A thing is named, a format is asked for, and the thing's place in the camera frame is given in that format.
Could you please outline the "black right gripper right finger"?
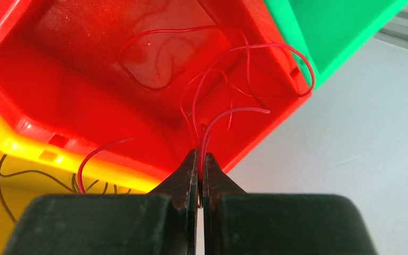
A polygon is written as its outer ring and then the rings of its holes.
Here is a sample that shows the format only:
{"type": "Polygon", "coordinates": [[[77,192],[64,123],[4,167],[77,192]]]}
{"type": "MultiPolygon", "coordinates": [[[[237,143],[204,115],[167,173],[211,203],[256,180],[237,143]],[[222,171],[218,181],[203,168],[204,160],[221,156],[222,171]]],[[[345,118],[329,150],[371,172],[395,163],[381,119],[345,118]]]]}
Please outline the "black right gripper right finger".
{"type": "Polygon", "coordinates": [[[206,154],[206,254],[376,254],[362,216],[335,194],[247,193],[206,154]]]}

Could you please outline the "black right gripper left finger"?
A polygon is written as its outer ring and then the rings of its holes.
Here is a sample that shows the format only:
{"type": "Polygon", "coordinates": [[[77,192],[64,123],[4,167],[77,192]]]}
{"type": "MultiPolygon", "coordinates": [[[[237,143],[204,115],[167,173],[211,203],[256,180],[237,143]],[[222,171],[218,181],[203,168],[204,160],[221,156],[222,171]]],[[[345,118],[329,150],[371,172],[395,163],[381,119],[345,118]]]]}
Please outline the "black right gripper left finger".
{"type": "Polygon", "coordinates": [[[35,198],[4,254],[195,254],[198,152],[146,194],[35,198]]]}

